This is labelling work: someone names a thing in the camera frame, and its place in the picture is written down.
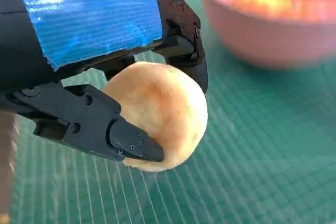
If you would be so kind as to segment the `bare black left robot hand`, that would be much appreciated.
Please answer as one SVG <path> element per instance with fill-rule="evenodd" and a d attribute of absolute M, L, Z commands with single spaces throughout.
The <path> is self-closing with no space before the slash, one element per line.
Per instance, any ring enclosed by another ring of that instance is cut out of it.
<path fill-rule="evenodd" d="M 113 77 L 152 51 L 206 91 L 200 28 L 184 0 L 1 0 L 1 110 L 87 154 L 160 162 L 161 146 L 121 116 L 116 100 L 62 81 L 90 68 Z"/>

